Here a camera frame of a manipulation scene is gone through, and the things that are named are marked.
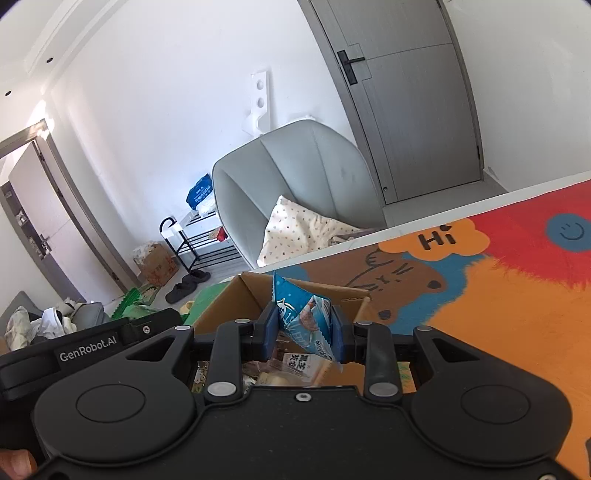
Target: red object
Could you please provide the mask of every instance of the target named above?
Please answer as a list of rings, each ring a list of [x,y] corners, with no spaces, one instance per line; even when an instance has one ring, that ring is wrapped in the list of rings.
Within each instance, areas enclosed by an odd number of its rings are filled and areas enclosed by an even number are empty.
[[[219,242],[223,242],[226,238],[228,238],[228,234],[221,226],[220,229],[217,231],[216,238]]]
[[[566,251],[546,235],[548,220],[560,213],[574,213],[591,220],[591,181],[470,219],[491,239],[484,253],[503,265],[568,286],[591,284],[591,251]]]

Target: shoe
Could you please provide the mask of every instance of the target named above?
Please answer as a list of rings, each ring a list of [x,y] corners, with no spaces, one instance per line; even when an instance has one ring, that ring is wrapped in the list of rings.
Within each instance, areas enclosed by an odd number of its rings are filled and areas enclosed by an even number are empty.
[[[191,273],[183,277],[183,282],[194,282],[195,285],[206,282],[212,277],[210,272],[204,272],[196,268],[191,270]]]
[[[187,281],[185,281],[185,278],[187,277],[188,275],[185,275],[181,280],[181,283],[177,283],[164,297],[171,305],[181,301],[187,295],[191,295],[191,293],[197,290],[197,285],[199,282],[192,281],[191,279],[187,279]]]

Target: snack bag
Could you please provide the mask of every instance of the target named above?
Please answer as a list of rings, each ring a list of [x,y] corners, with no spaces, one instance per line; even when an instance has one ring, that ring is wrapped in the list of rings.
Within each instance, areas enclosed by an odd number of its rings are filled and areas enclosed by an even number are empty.
[[[330,348],[330,300],[295,286],[273,272],[272,300],[279,307],[280,329],[310,353],[328,360]]]

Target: white wall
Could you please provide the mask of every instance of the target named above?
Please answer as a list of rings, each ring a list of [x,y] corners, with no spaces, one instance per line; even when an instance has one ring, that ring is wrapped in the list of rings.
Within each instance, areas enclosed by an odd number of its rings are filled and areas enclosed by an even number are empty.
[[[10,152],[6,157],[1,160],[2,167],[0,168],[0,185],[4,185],[8,181],[8,176],[17,164],[17,161],[21,158],[21,155],[26,149],[26,145],[17,148]]]
[[[516,190],[591,169],[591,7],[444,0],[466,62],[485,164]]]
[[[102,183],[86,158],[85,150],[82,148],[68,117],[64,119],[60,116],[50,95],[45,95],[44,107],[46,118],[50,119],[48,122],[54,123],[51,136],[74,184],[107,238],[129,267],[138,274],[139,269],[133,261],[132,251],[139,245],[140,240],[123,222],[105,192]]]
[[[272,128],[313,115],[353,140],[297,0],[129,0],[51,97],[126,226],[146,241],[160,237],[166,216],[188,211],[189,189],[216,160],[251,139],[242,131],[248,82],[263,69]]]
[[[35,116],[35,107],[41,100],[40,85],[23,84],[11,90],[9,96],[0,92],[0,141],[28,127],[31,116]]]

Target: plastic bag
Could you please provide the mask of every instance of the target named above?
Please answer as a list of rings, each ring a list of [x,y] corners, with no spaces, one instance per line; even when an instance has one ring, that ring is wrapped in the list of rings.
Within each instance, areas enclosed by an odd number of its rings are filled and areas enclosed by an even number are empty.
[[[209,176],[209,173],[207,173],[197,181],[191,190],[189,190],[187,203],[193,210],[197,210],[197,205],[204,201],[208,195],[212,194],[212,192],[212,178]]]
[[[152,250],[154,250],[154,248],[155,248],[155,245],[153,243],[143,244],[143,245],[140,245],[139,247],[134,248],[132,253],[134,256],[135,264],[136,265],[143,265],[144,260],[150,254],[150,252]]]
[[[273,272],[272,300],[279,307],[280,329],[304,348],[334,360],[330,347],[330,300],[314,295]]]
[[[209,212],[212,212],[216,209],[216,199],[213,196],[213,193],[207,195],[202,202],[199,202],[197,205],[197,213],[199,216],[206,216]]]

